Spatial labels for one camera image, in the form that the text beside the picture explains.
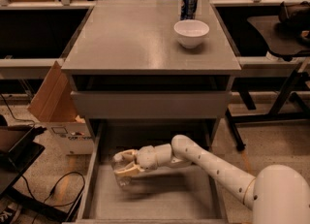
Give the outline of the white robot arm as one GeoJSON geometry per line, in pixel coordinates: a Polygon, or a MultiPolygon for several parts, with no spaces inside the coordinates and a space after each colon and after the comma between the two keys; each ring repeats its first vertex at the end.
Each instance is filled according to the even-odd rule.
{"type": "Polygon", "coordinates": [[[252,224],[310,224],[310,185],[285,165],[270,165],[252,176],[184,135],[169,144],[120,151],[112,161],[119,177],[196,164],[253,211],[252,224]]]}

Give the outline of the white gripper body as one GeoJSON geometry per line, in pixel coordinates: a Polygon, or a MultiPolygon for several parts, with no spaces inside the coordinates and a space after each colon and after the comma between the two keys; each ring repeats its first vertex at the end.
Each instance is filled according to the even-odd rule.
{"type": "Polygon", "coordinates": [[[137,162],[145,171],[154,171],[158,168],[157,154],[152,145],[142,147],[137,153],[137,162]]]}

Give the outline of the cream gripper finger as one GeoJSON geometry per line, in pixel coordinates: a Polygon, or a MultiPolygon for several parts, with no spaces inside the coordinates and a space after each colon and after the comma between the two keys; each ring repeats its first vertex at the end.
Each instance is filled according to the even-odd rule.
{"type": "Polygon", "coordinates": [[[136,149],[127,149],[115,154],[115,161],[135,161],[137,159],[138,151],[136,149]]]}
{"type": "Polygon", "coordinates": [[[137,165],[134,162],[131,162],[124,168],[120,168],[114,171],[114,173],[117,176],[121,176],[121,177],[136,176],[143,172],[144,172],[144,169],[142,169],[140,165],[137,165]]]}

